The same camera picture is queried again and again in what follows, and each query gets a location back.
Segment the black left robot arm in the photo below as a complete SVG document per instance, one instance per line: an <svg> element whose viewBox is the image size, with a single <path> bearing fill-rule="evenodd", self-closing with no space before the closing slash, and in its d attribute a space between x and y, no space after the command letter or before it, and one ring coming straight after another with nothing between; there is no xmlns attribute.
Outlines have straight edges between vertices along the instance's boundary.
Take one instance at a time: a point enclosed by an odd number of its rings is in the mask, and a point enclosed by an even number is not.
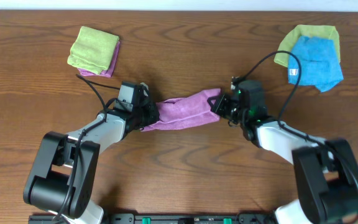
<svg viewBox="0 0 358 224"><path fill-rule="evenodd" d="M91 200L99 156L131 131L157 122L145 83L122 82L117 98L102 103L96 119L66 134L50 131L39 150L23 200L52 213L55 223L102 223L104 209Z"/></svg>

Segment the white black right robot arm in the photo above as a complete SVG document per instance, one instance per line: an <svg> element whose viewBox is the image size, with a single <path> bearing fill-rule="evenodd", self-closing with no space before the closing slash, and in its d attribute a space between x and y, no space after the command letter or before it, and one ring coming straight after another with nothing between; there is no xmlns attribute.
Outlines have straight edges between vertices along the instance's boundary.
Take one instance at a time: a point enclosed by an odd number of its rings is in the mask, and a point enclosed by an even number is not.
<svg viewBox="0 0 358 224"><path fill-rule="evenodd" d="M255 146L291 163L298 200L275 212L276 220L341 223L358 218L358 163L345 139L326 140L289 127L267 112L261 82L234 84L232 94L210 96L211 111L239 125Z"/></svg>

